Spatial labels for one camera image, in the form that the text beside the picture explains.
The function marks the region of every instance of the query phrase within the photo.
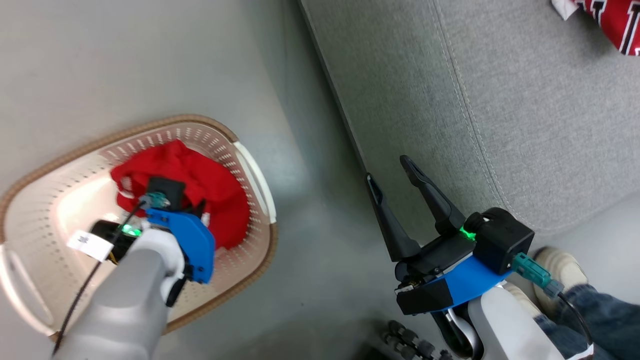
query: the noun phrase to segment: red cloth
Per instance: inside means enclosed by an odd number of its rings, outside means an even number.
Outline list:
[[[211,214],[209,230],[216,239],[216,249],[231,249],[242,242],[249,224],[249,205],[240,183],[224,166],[188,149],[180,140],[151,147],[111,171],[121,191],[118,205],[132,211],[154,176],[186,184],[183,208],[195,208],[205,201],[204,213]],[[122,191],[131,192],[133,199]]]
[[[573,0],[589,13],[609,40],[624,55],[640,56],[640,1],[637,0]]]

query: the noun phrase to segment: white laundry basket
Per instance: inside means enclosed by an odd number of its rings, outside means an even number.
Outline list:
[[[66,246],[78,229],[98,219],[122,221],[109,171],[132,154],[180,139],[224,165],[246,192],[250,223],[246,238],[216,252],[209,285],[185,285],[165,332],[222,304],[260,277],[277,243],[276,213],[264,176],[237,137],[219,122],[179,115],[122,131],[52,161],[22,178],[0,199],[0,281],[15,310],[34,329],[54,339],[95,260]],[[105,261],[74,315],[115,268]]]

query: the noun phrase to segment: gray couch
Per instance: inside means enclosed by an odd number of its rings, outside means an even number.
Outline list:
[[[428,240],[433,223],[401,154],[462,212],[505,208],[538,245],[638,190],[640,58],[588,15],[564,22],[549,0],[301,4],[363,164],[410,235]]]

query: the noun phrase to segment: white label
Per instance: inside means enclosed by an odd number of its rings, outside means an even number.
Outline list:
[[[202,218],[200,218],[200,221],[202,221],[204,226],[209,227],[209,222],[211,221],[211,214],[210,213],[202,214]]]
[[[84,252],[85,254],[99,261],[104,261],[107,256],[109,256],[111,249],[113,249],[112,243],[101,238],[100,236],[94,235],[92,233],[87,233],[86,231],[82,230],[76,231],[69,238],[67,246],[71,249],[80,250],[81,252]]]

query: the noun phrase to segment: basket rim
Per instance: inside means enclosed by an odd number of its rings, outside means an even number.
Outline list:
[[[120,140],[124,140],[131,136],[138,135],[159,127],[179,124],[181,122],[194,122],[197,124],[203,124],[203,125],[212,127],[215,130],[218,130],[220,133],[222,133],[223,136],[225,136],[232,143],[239,141],[236,134],[234,134],[233,131],[231,131],[227,126],[221,124],[220,122],[210,117],[197,115],[197,114],[182,114],[182,115],[168,117],[162,120],[152,121],[144,125],[131,127],[129,129],[122,130],[117,133],[113,133],[112,135],[106,136],[100,140],[97,140],[95,142],[79,147],[71,152],[66,153],[65,155],[60,156],[59,158],[56,158],[46,163],[45,165],[30,172],[29,174],[23,176],[18,181],[16,181],[13,185],[11,185],[11,187],[2,195],[2,197],[0,198],[0,245],[4,244],[6,241],[4,221],[6,218],[6,213],[9,208],[9,205],[11,204],[15,196],[27,185],[33,183],[37,179],[40,179],[41,177],[48,174],[49,172],[52,172],[53,170],[59,167],[62,167],[67,163],[70,163],[71,161],[74,161],[93,151],[99,150],[109,144],[112,144]],[[231,299],[240,291],[243,291],[244,289],[246,289],[249,285],[251,285],[251,283],[253,283],[260,276],[262,276],[262,274],[271,265],[271,261],[275,255],[275,249],[278,242],[278,227],[276,222],[270,224],[269,230],[270,230],[270,239],[269,239],[269,247],[267,248],[267,252],[264,256],[264,259],[260,263],[260,265],[251,274],[245,277],[242,281],[233,285],[227,291],[224,291],[223,293],[219,294],[217,297],[214,297],[213,299],[206,302],[205,304],[169,322],[163,334],[166,334],[182,326],[185,326],[189,322],[196,320],[197,318],[208,313],[214,308],[222,305],[228,299]],[[49,339],[51,339],[52,341],[56,341],[57,338],[58,338],[58,331],[56,331],[53,335],[49,336]]]

